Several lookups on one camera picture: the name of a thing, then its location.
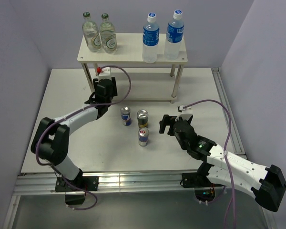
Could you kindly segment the black gold can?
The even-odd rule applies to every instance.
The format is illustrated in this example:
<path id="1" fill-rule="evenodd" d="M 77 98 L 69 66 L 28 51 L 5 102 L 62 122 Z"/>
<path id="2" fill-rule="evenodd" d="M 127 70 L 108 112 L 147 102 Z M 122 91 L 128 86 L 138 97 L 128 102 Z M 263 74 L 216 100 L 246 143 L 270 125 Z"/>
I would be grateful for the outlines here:
<path id="1" fill-rule="evenodd" d="M 139 128 L 148 128 L 148 118 L 149 114 L 146 110 L 141 109 L 137 112 L 137 121 Z"/>

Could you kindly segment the silver red bull can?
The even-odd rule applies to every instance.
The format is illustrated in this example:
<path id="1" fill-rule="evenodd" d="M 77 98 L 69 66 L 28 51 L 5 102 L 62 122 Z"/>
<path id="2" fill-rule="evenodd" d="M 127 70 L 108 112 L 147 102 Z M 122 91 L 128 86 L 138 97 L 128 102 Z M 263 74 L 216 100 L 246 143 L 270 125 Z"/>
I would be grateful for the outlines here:
<path id="1" fill-rule="evenodd" d="M 140 128 L 138 131 L 138 142 L 140 146 L 146 146 L 149 138 L 149 130 L 146 127 Z"/>

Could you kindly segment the blue red bull can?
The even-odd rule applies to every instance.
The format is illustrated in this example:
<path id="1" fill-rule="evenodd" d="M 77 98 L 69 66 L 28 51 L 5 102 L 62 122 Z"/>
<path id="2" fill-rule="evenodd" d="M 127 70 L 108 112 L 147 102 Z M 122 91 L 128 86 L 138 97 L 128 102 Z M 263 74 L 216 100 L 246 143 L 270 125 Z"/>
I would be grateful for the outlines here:
<path id="1" fill-rule="evenodd" d="M 120 109 L 121 113 L 121 118 L 122 122 L 125 126 L 129 126 L 132 123 L 132 118 L 131 118 L 131 110 L 129 107 L 124 106 Z"/>

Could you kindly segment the plastic water bottle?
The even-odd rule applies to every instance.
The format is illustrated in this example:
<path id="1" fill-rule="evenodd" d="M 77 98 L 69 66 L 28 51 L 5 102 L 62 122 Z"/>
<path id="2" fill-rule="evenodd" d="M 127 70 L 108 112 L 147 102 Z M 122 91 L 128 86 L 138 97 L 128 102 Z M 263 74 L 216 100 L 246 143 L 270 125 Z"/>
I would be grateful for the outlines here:
<path id="1" fill-rule="evenodd" d="M 179 56 L 179 50 L 184 33 L 184 22 L 182 20 L 182 16 L 183 12 L 181 10 L 175 10 L 173 18 L 167 25 L 164 55 L 168 60 L 176 60 Z"/>
<path id="2" fill-rule="evenodd" d="M 158 55 L 160 28 L 156 21 L 156 13 L 150 12 L 147 23 L 143 26 L 143 52 L 142 58 L 145 63 L 154 63 Z"/>

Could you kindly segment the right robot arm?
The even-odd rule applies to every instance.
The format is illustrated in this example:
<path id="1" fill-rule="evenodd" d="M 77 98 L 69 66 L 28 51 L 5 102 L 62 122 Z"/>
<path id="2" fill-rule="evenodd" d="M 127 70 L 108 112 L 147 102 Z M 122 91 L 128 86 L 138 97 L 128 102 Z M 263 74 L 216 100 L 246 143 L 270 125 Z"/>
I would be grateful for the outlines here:
<path id="1" fill-rule="evenodd" d="M 165 114 L 159 122 L 159 132 L 176 137 L 182 150 L 201 161 L 196 172 L 182 173 L 184 188 L 226 186 L 246 193 L 263 208 L 277 212 L 286 192 L 282 170 L 253 163 L 229 151 L 216 142 L 198 135 L 191 120 Z"/>

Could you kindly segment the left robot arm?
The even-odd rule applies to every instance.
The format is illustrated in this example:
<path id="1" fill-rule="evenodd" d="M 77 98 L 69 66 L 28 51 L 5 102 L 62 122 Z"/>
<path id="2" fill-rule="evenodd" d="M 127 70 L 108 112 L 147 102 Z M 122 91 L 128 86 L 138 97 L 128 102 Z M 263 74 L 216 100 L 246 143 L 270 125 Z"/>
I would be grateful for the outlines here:
<path id="1" fill-rule="evenodd" d="M 46 160 L 61 177 L 57 179 L 55 190 L 61 191 L 96 191 L 98 177 L 85 177 L 68 157 L 69 138 L 79 128 L 100 119 L 112 104 L 112 99 L 117 96 L 116 79 L 94 79 L 95 92 L 91 94 L 84 106 L 65 116 L 50 119 L 43 118 L 37 128 L 31 152 L 37 161 Z"/>

